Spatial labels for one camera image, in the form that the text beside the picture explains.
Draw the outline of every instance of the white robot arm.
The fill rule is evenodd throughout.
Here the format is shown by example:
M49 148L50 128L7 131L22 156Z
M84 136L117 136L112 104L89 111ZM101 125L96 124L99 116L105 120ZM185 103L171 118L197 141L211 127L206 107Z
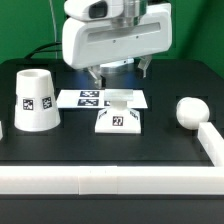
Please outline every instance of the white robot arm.
M146 75L151 55L172 42L171 5L147 0L67 0L63 58L74 69L88 68L101 87L100 64L140 57Z

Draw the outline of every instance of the white ball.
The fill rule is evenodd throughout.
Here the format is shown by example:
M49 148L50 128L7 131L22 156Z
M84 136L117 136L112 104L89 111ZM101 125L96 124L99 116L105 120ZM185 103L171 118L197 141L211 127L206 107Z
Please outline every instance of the white ball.
M196 130L201 122L208 121L210 112L204 101L186 97L178 102L176 115L177 120L183 127Z

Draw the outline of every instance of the black table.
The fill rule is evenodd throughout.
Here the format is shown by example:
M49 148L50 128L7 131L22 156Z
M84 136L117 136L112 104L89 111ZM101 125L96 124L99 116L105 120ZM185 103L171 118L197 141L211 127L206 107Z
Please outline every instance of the black table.
M153 60L147 78L132 71L109 76L107 88L141 89L149 109L139 110L142 134L95 134L96 109L60 109L61 124L29 133L14 127L17 71L51 71L61 89L94 89L85 71L62 60L14 59L0 66L0 165L212 166L196 131L179 126L176 105L183 97L203 99L223 135L224 80L198 61ZM223 196L1 195L0 223L222 223Z

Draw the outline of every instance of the white cup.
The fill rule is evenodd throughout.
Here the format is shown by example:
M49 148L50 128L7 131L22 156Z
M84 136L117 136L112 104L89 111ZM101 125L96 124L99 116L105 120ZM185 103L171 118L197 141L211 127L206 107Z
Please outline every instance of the white cup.
M60 123L51 73L28 69L17 73L15 127L23 131L46 131Z

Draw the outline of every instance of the green wall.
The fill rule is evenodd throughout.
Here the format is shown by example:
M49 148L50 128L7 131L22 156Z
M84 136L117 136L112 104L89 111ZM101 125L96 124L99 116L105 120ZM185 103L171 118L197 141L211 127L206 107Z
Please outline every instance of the green wall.
M64 0L52 0L58 39L65 15ZM224 1L170 0L173 44L168 52L154 58L184 58L205 62L224 77ZM1 0L0 63L21 58L34 48L54 41L48 0Z

